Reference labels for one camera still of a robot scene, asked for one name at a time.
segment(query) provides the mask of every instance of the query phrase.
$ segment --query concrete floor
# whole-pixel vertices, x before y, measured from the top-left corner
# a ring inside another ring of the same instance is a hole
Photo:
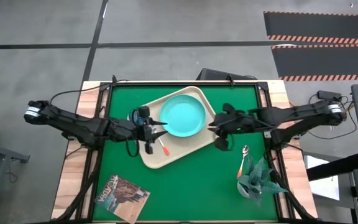
[[[0,0],[0,44],[91,43],[101,0]],[[99,43],[214,40],[267,40],[263,11],[358,14],[358,0],[128,0],[109,1]],[[0,223],[49,219],[67,141],[50,127],[33,126],[22,116],[29,100],[49,100],[60,91],[81,86],[88,49],[0,50],[0,146],[30,154],[26,165],[13,164],[19,175],[0,194]],[[98,49],[90,80],[194,80],[201,68],[259,79],[277,79],[269,47],[202,47],[166,49]],[[307,103],[318,90],[349,95],[358,81],[289,82],[289,98]],[[77,94],[63,95],[56,105],[74,110]],[[335,136],[352,128],[346,121]],[[358,152],[358,133],[335,140],[308,134],[304,150],[332,156]],[[350,222],[342,208],[318,204],[323,220]]]

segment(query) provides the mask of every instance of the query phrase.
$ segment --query potted plant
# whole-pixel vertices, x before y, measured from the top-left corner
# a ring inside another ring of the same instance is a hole
[[[288,192],[278,184],[268,180],[272,169],[264,169],[264,158],[255,165],[254,160],[247,156],[247,169],[244,175],[237,178],[237,188],[243,197],[251,198],[257,205],[263,193],[277,194]]]

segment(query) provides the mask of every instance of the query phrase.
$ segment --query teal plate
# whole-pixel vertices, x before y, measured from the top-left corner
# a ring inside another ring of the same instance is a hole
[[[197,134],[205,125],[204,106],[194,97],[177,95],[169,98],[161,107],[160,121],[163,127],[177,137]]]

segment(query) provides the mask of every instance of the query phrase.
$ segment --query black and orange stripes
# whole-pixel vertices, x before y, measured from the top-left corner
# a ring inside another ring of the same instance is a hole
[[[264,12],[268,38],[333,44],[358,44],[358,15]]]
[[[358,44],[280,45],[272,52],[288,82],[358,80]]]

